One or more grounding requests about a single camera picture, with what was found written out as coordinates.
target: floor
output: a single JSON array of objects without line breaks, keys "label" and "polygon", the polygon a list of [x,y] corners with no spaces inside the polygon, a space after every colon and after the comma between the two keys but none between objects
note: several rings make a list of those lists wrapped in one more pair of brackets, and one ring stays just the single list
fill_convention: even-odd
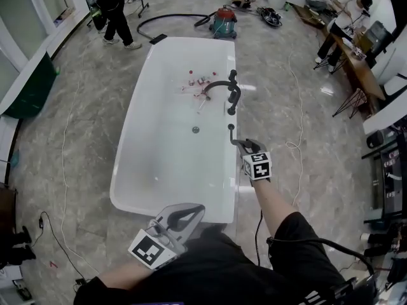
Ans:
[{"label": "floor", "polygon": [[[141,20],[166,13],[209,14],[228,0],[146,0],[150,3]],[[262,5],[265,0],[258,0]],[[126,6],[127,14],[135,6]],[[298,191],[300,155],[286,141],[298,143],[301,132],[298,78],[303,99],[301,140],[303,175],[296,207],[321,237],[358,249],[363,231],[362,218],[371,204],[369,163],[361,161],[365,142],[362,119],[349,120],[345,111],[332,118],[350,91],[342,71],[313,71],[314,58],[322,37],[303,24],[293,10],[281,11],[282,27],[272,29],[258,17],[238,13],[235,40],[240,84],[256,87],[245,91],[238,107],[238,135],[266,144],[273,159],[273,176],[280,192],[293,202]],[[140,20],[128,16],[136,37]],[[152,36],[210,37],[207,26],[194,28],[193,20],[163,19],[143,27]],[[11,172],[11,184],[18,189],[18,225],[25,224],[38,236],[38,217],[46,211],[53,230],[62,240],[60,225],[64,210],[64,181],[61,147],[64,128],[74,93],[78,90],[66,130],[64,147],[67,190],[64,232],[67,244],[98,271],[124,263],[127,248],[149,218],[117,210],[109,199],[109,185],[121,128],[132,91],[149,50],[148,40],[137,39],[143,47],[127,51],[123,46],[104,46],[97,31],[83,24],[54,59],[60,75],[40,114],[23,122],[17,148],[20,163]],[[322,93],[321,89],[332,94]],[[228,234],[254,262],[254,232],[259,205],[247,177],[240,176],[240,195],[235,222]],[[259,232],[261,265],[268,267],[265,224]],[[44,235],[34,247],[36,261],[22,266],[24,279],[39,304],[72,304],[74,279],[78,275],[52,237],[48,221]],[[327,249],[338,268],[353,258]],[[96,272],[69,252],[86,278]],[[50,261],[57,268],[50,266]]]}]

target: bathtub faucet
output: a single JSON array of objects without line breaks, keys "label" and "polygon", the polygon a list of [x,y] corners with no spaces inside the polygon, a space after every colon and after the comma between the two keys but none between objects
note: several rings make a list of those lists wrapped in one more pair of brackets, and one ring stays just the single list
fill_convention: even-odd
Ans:
[{"label": "bathtub faucet", "polygon": [[230,71],[230,75],[229,75],[230,81],[222,81],[222,80],[215,81],[215,82],[207,85],[202,92],[203,94],[207,94],[209,92],[209,90],[212,89],[213,87],[227,86],[229,91],[231,91],[229,99],[228,99],[229,103],[231,103],[231,107],[228,108],[229,115],[235,115],[236,105],[237,105],[237,102],[239,101],[240,95],[242,94],[242,92],[240,91],[240,88],[237,86],[237,81],[235,79],[236,75],[237,75],[236,70],[232,70],[232,71]]}]

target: black sleeve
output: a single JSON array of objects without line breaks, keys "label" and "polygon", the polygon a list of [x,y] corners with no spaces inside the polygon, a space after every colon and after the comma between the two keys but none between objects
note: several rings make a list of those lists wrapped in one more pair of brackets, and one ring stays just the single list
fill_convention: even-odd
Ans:
[{"label": "black sleeve", "polygon": [[[299,212],[292,213],[281,223],[275,238],[303,240],[317,238],[311,225]],[[284,243],[275,241],[269,247],[273,269],[295,281],[304,291],[320,291],[345,282],[332,265],[320,243]]]},{"label": "black sleeve", "polygon": [[128,291],[124,289],[107,288],[96,277],[86,285],[80,286],[76,293],[74,305],[89,304],[128,304]]}]

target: white bathtub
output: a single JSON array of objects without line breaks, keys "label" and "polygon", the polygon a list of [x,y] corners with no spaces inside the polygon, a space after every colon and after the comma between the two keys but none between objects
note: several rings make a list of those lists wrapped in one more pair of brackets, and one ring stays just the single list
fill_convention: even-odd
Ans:
[{"label": "white bathtub", "polygon": [[233,42],[168,37],[151,47],[114,163],[110,199],[116,208],[156,216],[167,205],[192,202],[205,205],[205,222],[233,221],[236,148],[228,124],[236,126],[236,115],[226,112],[230,92],[214,87],[201,106],[204,96],[194,93],[203,86],[188,85],[202,76],[228,80],[232,69]]}]

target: green panel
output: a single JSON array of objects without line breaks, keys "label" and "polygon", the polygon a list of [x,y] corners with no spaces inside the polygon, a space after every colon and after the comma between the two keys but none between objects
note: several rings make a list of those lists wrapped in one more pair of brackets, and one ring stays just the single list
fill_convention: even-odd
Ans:
[{"label": "green panel", "polygon": [[43,108],[56,77],[51,58],[46,53],[22,91],[4,113],[16,119],[37,115]]}]

